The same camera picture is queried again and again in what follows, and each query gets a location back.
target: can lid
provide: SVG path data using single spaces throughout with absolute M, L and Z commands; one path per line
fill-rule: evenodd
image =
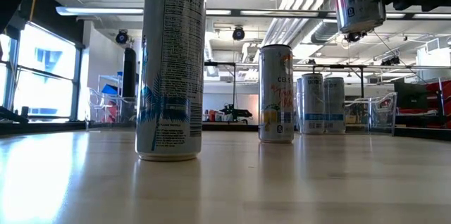
M 343 79 L 343 77 L 327 77 L 324 78 L 324 80 L 345 80 L 345 79 Z
M 268 44 L 268 45 L 263 46 L 262 49 L 268 48 L 268 47 L 286 47 L 286 48 L 291 49 L 291 47 L 286 44 Z
M 320 74 L 320 73 L 305 73 L 305 74 L 303 74 L 302 75 L 302 77 L 304 77 L 304 76 L 312 76 L 312 75 L 315 75 L 315 76 L 321 76 L 321 77 L 323 77 L 323 75 L 322 74 Z

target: aluminum can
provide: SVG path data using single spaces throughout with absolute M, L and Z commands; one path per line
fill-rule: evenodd
M 291 48 L 272 44 L 259 57 L 259 139 L 290 143 L 294 138 L 293 61 Z
M 327 133 L 345 133 L 345 81 L 342 77 L 324 80 L 324 127 Z
M 338 29 L 341 33 L 372 30 L 386 18 L 382 0 L 335 0 Z
M 323 75 L 307 73 L 302 76 L 302 132 L 324 133 Z
M 182 161 L 201 151 L 205 0 L 144 0 L 136 152 Z

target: black punching bag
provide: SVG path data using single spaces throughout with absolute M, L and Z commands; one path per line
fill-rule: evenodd
M 121 103 L 121 122 L 132 122 L 130 119 L 135 115 L 136 93 L 136 52 L 131 48 L 125 48 L 124 67 L 122 74 L 122 92 L 124 101 Z

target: window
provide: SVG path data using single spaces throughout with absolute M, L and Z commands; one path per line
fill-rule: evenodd
M 1 43 L 1 51 L 3 52 L 3 56 L 1 56 L 2 61 L 8 61 L 9 59 L 9 51 L 10 44 L 11 44 L 11 38 L 9 38 L 7 35 L 0 35 L 0 43 Z
M 0 106 L 3 105 L 6 87 L 6 66 L 0 63 Z
M 73 85 L 70 80 L 56 79 L 20 70 L 14 98 L 14 109 L 30 107 L 33 116 L 70 116 Z
M 76 49 L 45 30 L 26 25 L 20 36 L 20 66 L 73 79 Z
M 71 117 L 77 49 L 74 44 L 27 24 L 20 33 L 14 109 L 29 116 Z

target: table surface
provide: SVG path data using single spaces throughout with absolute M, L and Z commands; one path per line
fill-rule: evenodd
M 203 132 L 198 159 L 138 159 L 132 132 L 0 139 L 0 223 L 451 223 L 451 144 Z

